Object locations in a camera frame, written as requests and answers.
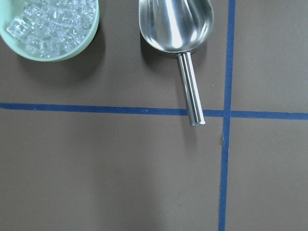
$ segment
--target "scoop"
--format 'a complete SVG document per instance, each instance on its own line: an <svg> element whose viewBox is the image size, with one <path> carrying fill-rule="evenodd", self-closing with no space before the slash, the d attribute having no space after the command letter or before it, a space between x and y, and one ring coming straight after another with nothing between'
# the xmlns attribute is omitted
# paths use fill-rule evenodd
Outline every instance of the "scoop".
<svg viewBox="0 0 308 231"><path fill-rule="evenodd" d="M209 0L139 0L142 36L178 60L191 126L205 124L191 54L206 41L213 22Z"/></svg>

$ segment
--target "light green bowl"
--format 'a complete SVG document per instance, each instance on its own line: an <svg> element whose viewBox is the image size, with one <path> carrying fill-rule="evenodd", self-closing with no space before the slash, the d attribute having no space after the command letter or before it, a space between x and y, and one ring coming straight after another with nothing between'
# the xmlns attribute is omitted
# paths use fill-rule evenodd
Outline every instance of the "light green bowl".
<svg viewBox="0 0 308 231"><path fill-rule="evenodd" d="M92 41L94 35L98 28L99 22L99 4L98 0L96 0L96 11L95 17L93 20L93 24L91 30L85 39L73 50L70 52L60 55L54 58L39 58L27 53L24 50L23 44L16 38L14 38L9 32L6 31L9 23L18 15L21 15L23 12L23 2L25 0L0 0L0 35L4 42L17 54L31 60L42 61L42 62L54 62L61 61L72 58L82 52Z"/></svg>

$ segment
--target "shiny metal surface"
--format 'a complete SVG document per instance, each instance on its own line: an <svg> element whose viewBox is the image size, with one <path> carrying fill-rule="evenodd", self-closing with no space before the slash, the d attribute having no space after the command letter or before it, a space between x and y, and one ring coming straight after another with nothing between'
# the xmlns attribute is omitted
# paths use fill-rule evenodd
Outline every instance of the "shiny metal surface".
<svg viewBox="0 0 308 231"><path fill-rule="evenodd" d="M190 51L212 31L209 0L139 0L139 25L145 40L165 52Z"/></svg>
<svg viewBox="0 0 308 231"><path fill-rule="evenodd" d="M214 22L209 0L139 0L139 26L154 48L175 53L191 126L205 124L191 52L206 41Z"/></svg>

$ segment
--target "bowl of ice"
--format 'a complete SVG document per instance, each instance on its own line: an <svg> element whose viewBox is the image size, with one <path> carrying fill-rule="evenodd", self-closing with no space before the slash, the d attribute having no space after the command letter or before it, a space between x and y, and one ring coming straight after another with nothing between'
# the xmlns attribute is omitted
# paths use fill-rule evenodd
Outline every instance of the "bowl of ice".
<svg viewBox="0 0 308 231"><path fill-rule="evenodd" d="M91 43L98 28L98 0L0 1L0 35L27 59L72 58Z"/></svg>

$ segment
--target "gray surface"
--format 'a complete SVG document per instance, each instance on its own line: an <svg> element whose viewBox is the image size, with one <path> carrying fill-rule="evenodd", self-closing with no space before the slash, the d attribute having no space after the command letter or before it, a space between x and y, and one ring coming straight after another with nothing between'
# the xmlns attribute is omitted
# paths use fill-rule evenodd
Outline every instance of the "gray surface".
<svg viewBox="0 0 308 231"><path fill-rule="evenodd" d="M215 29L196 54L204 109L222 109L227 1L214 1ZM101 0L100 29L80 55L59 63L19 57L0 39L0 101L186 108L176 59L141 39L138 1Z"/></svg>
<svg viewBox="0 0 308 231"><path fill-rule="evenodd" d="M222 119L0 117L1 230L217 230Z"/></svg>
<svg viewBox="0 0 308 231"><path fill-rule="evenodd" d="M307 112L308 4L238 0L232 109Z"/></svg>
<svg viewBox="0 0 308 231"><path fill-rule="evenodd" d="M232 119L228 231L308 227L308 121Z"/></svg>

